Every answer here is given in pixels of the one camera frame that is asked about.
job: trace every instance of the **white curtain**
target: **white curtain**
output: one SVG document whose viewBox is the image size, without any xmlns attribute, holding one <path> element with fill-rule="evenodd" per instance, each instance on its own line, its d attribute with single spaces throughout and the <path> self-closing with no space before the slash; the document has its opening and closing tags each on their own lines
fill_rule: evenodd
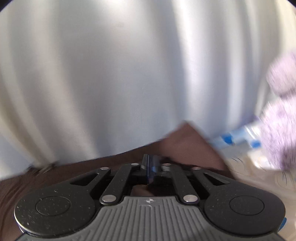
<svg viewBox="0 0 296 241">
<path fill-rule="evenodd" d="M 14 0 L 0 12 L 0 178 L 252 121 L 296 46 L 286 0 Z"/>
</svg>

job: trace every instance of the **metal screw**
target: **metal screw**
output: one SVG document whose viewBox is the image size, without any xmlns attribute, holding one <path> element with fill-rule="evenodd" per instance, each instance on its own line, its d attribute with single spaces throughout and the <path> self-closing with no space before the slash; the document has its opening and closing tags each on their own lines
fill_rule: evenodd
<svg viewBox="0 0 296 241">
<path fill-rule="evenodd" d="M 116 197 L 114 195 L 105 195 L 102 197 L 103 202 L 114 202 Z"/>
<path fill-rule="evenodd" d="M 185 195 L 183 197 L 183 200 L 185 202 L 196 202 L 198 200 L 198 197 L 195 195 L 189 194 L 189 195 Z"/>
</svg>

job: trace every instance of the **fluffy purple toy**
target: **fluffy purple toy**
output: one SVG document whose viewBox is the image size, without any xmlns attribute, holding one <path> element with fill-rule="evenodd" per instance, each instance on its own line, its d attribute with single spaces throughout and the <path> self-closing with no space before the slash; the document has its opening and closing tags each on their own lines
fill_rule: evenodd
<svg viewBox="0 0 296 241">
<path fill-rule="evenodd" d="M 278 169 L 296 167 L 296 96 L 268 104 L 261 117 L 261 142 Z"/>
<path fill-rule="evenodd" d="M 269 67 L 266 80 L 278 96 L 295 94 L 296 90 L 296 51 L 276 59 Z"/>
</svg>

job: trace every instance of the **ribbed surface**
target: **ribbed surface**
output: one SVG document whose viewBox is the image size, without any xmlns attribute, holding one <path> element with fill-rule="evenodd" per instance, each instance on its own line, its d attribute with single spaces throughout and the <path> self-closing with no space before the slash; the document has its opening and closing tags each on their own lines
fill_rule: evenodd
<svg viewBox="0 0 296 241">
<path fill-rule="evenodd" d="M 182 205 L 175 197 L 125 197 L 123 202 L 104 207 L 85 229 L 50 241 L 234 241 L 247 240 L 212 227 L 197 207 Z M 43 239 L 23 235 L 19 241 Z M 283 241 L 276 234 L 254 241 Z"/>
</svg>

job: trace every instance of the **stuffed animal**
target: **stuffed animal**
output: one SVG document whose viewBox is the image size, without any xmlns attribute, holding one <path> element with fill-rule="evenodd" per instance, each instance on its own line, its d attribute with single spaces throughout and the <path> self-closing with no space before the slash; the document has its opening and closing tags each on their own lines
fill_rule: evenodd
<svg viewBox="0 0 296 241">
<path fill-rule="evenodd" d="M 296 51 L 276 59 L 266 80 L 279 98 L 260 118 L 262 148 L 275 169 L 296 168 Z"/>
</svg>

